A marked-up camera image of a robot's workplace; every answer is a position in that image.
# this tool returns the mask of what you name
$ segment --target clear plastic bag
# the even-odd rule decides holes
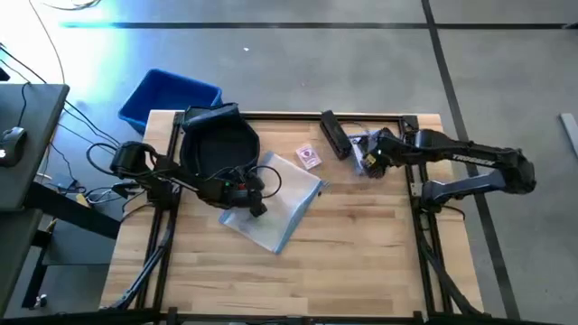
[[[248,209],[234,208],[226,210],[219,221],[280,254],[321,189],[322,180],[272,152],[266,153],[260,165],[275,168],[283,179],[283,186],[276,195],[263,199],[267,212],[255,218]],[[266,185],[263,190],[266,196],[277,188],[279,180],[268,169],[261,168],[258,173]]]

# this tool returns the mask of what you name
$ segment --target black desk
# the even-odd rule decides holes
[[[23,107],[21,90],[22,85],[0,85],[0,130],[18,123]],[[68,92],[66,85],[26,87],[27,106],[21,127],[28,136],[22,160],[12,168],[0,168],[0,211],[20,209],[22,206],[41,209],[45,214],[116,239],[120,227],[117,220],[83,207],[33,181]]]
[[[0,167],[0,218],[8,216],[0,220],[0,227],[3,230],[18,229],[1,232],[2,246],[12,249],[0,250],[0,260],[3,261],[0,277],[13,279],[15,272],[20,272],[30,244],[42,248],[23,301],[23,307],[28,308],[34,305],[40,290],[46,272],[46,266],[42,264],[43,254],[51,240],[51,234],[37,229],[42,213],[113,239],[117,238],[120,227],[117,220],[33,181],[68,93],[69,87],[66,85],[26,86],[24,94],[27,105],[21,124],[27,132],[23,158],[12,168]],[[0,132],[16,126],[22,107],[22,85],[0,84]],[[30,212],[35,209],[41,211],[40,218],[39,213]],[[10,214],[10,211],[16,211],[16,215]],[[0,295],[7,295],[9,299],[11,293],[12,289],[2,291]],[[0,296],[0,308],[2,302],[3,297]]]

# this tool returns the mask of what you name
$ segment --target desk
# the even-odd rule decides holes
[[[23,85],[0,85],[0,133],[18,123],[23,108],[22,88]],[[51,237],[50,234],[37,230],[42,213],[113,239],[117,237],[119,228],[118,221],[113,218],[85,208],[33,181],[61,116],[68,92],[69,87],[66,85],[31,84],[26,86],[24,94],[27,104],[21,124],[27,133],[23,158],[14,167],[0,167],[2,246],[10,248],[0,250],[0,260],[14,261],[12,264],[3,265],[5,267],[2,267],[0,277],[5,281],[6,279],[15,281],[30,245],[42,248],[24,297],[24,308],[34,305],[46,272],[42,257]],[[6,211],[20,210],[23,206],[31,211],[15,214],[7,212],[6,215],[10,218],[4,218],[2,215]],[[4,296],[0,297],[0,302],[10,298],[13,286],[14,284],[5,286],[9,290],[2,291]]]
[[[173,116],[174,112],[153,111],[149,117],[144,141],[160,153],[166,152]],[[438,115],[419,115],[418,120],[422,128],[442,131]],[[313,201],[281,255],[220,225],[222,210],[183,190],[163,310],[363,317],[409,317],[422,311],[424,294],[404,169],[390,169],[381,180],[360,178],[347,161],[337,160],[319,122],[249,123],[259,134],[262,154],[273,150],[301,166],[294,151],[310,143],[323,160],[310,172],[331,185]],[[371,129],[384,126],[364,124]],[[396,125],[387,126],[397,130]],[[356,125],[344,128],[360,132]],[[452,179],[449,162],[430,163],[428,171],[431,179]],[[127,210],[143,203],[144,198],[138,198]],[[117,300],[141,270],[153,212],[141,209],[121,226],[101,305]],[[444,210],[437,219],[446,269],[481,309],[462,217]],[[154,285],[155,274],[149,288]]]

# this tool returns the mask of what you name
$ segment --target computer mouse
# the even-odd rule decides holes
[[[13,127],[2,133],[0,137],[0,167],[13,167],[22,159],[26,131],[21,127]]]

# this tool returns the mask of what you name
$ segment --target black floor stripe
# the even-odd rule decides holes
[[[127,23],[64,22],[62,27],[86,29],[428,29],[427,23]],[[436,23],[448,30],[560,30],[567,23]]]
[[[426,29],[426,23],[79,23],[67,28],[94,29]]]
[[[435,26],[454,30],[559,30],[566,23],[437,23]]]
[[[468,133],[466,132],[466,127],[461,115],[458,98],[456,97],[452,78],[450,76],[450,71],[443,55],[440,35],[436,29],[434,15],[432,13],[432,7],[430,6],[429,0],[422,0],[422,6],[424,7],[425,19],[429,25],[430,36],[432,37],[433,53],[440,70],[443,88],[445,89],[445,93],[448,98],[448,104],[452,114],[453,123],[455,124],[458,139],[461,141],[469,141]],[[474,165],[468,165],[467,171],[470,177],[478,175],[478,169]],[[488,202],[486,201],[486,198],[483,194],[475,195],[474,199],[476,201],[478,212],[480,213],[481,225],[483,227],[484,236],[488,244],[489,254],[494,267],[494,273],[496,274],[496,278],[498,280],[499,291],[504,303],[506,315],[509,319],[519,320],[520,315],[516,304],[516,297],[514,296],[512,285],[508,276],[508,270],[506,269],[504,257],[499,247],[498,235],[496,234],[496,229],[489,213]]]

